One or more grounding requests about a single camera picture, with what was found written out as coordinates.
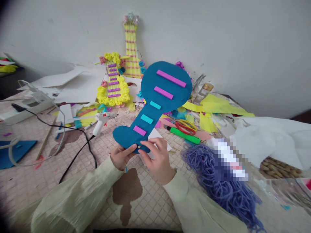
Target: light green shirt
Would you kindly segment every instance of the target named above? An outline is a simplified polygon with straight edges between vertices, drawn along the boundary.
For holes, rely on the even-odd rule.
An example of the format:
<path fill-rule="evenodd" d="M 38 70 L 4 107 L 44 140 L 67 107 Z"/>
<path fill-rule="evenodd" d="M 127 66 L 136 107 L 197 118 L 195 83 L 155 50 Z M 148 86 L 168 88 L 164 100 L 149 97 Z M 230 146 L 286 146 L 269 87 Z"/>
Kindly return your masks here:
<path fill-rule="evenodd" d="M 122 174 L 109 157 L 96 170 L 64 181 L 19 210 L 11 218 L 11 227 L 17 232 L 92 232 L 90 223 Z M 184 232 L 248 232 L 243 222 L 192 187 L 179 172 L 164 188 Z"/>

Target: person's hand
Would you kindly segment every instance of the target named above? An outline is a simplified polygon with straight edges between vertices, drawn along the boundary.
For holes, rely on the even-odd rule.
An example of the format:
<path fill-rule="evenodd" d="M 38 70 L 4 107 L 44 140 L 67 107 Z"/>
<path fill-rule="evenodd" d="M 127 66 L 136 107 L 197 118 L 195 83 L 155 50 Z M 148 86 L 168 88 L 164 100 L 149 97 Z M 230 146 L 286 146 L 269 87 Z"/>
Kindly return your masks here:
<path fill-rule="evenodd" d="M 174 178 L 176 171 L 175 169 L 171 168 L 169 164 L 167 141 L 165 141 L 163 138 L 152 138 L 148 141 L 141 141 L 140 143 L 148 147 L 155 155 L 155 159 L 152 160 L 145 151 L 138 150 L 138 152 L 144 158 L 144 161 L 149 170 L 158 179 L 160 184 L 168 184 Z"/>
<path fill-rule="evenodd" d="M 113 148 L 110 158 L 111 158 L 113 165 L 116 167 L 116 169 L 119 169 L 120 171 L 124 170 L 127 162 L 134 155 L 136 155 L 136 153 L 133 153 L 136 147 L 137 145 L 133 144 L 128 149 L 125 149 L 120 145 L 117 145 L 115 148 Z"/>

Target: foam craft guitar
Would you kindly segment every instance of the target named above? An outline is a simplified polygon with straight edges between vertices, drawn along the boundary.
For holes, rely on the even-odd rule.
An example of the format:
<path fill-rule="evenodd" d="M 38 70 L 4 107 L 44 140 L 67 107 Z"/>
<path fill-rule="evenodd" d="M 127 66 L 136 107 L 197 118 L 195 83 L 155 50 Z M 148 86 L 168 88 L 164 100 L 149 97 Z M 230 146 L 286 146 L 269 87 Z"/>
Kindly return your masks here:
<path fill-rule="evenodd" d="M 146 70 L 141 84 L 141 92 L 146 104 L 130 127 L 119 126 L 114 129 L 113 137 L 124 148 L 133 144 L 139 149 L 150 150 L 140 144 L 148 136 L 165 112 L 173 111 L 189 99 L 192 84 L 186 71 L 165 61 L 153 63 Z"/>

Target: purple yarn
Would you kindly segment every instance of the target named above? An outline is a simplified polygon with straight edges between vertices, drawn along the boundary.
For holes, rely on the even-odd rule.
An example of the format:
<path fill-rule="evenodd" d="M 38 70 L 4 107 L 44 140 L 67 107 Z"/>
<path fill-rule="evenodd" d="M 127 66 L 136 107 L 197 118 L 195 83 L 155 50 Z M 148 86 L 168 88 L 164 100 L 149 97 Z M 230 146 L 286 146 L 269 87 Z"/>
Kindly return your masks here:
<path fill-rule="evenodd" d="M 197 173 L 199 184 L 211 199 L 243 221 L 249 230 L 266 232 L 262 222 L 255 215 L 256 203 L 261 204 L 259 197 L 243 181 L 216 181 L 214 155 L 214 150 L 202 144 L 190 145 L 181 152 L 188 169 Z"/>

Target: brown stain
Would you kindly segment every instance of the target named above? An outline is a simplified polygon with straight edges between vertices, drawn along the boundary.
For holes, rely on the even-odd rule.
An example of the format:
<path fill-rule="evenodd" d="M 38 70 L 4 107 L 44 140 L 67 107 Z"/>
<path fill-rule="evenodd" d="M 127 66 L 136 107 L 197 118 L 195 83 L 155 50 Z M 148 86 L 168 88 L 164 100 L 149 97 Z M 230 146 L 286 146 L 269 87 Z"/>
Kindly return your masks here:
<path fill-rule="evenodd" d="M 128 225 L 131 218 L 131 201 L 143 194 L 143 187 L 138 178 L 136 168 L 131 168 L 112 186 L 112 200 L 116 205 L 122 205 L 120 220 L 123 226 Z"/>
<path fill-rule="evenodd" d="M 83 132 L 78 131 L 78 130 L 72 130 L 72 131 L 66 132 L 65 138 L 64 138 L 64 141 L 63 141 L 63 145 L 62 145 L 62 147 L 60 148 L 60 150 L 59 150 L 58 153 L 62 152 L 62 150 L 65 148 L 65 145 L 66 145 L 67 143 L 72 143 L 72 142 L 77 141 L 77 140 L 79 139 L 79 137 L 81 136 L 81 134 L 83 134 Z M 50 154 L 49 154 L 49 157 L 52 156 L 52 155 L 57 151 L 57 149 L 58 149 L 58 147 L 59 147 L 59 143 L 60 143 L 61 140 L 62 140 L 62 137 L 63 137 L 63 133 L 61 133 L 61 135 L 59 136 L 58 139 L 55 139 L 55 141 L 58 142 L 58 144 L 55 145 L 55 146 L 51 149 Z"/>

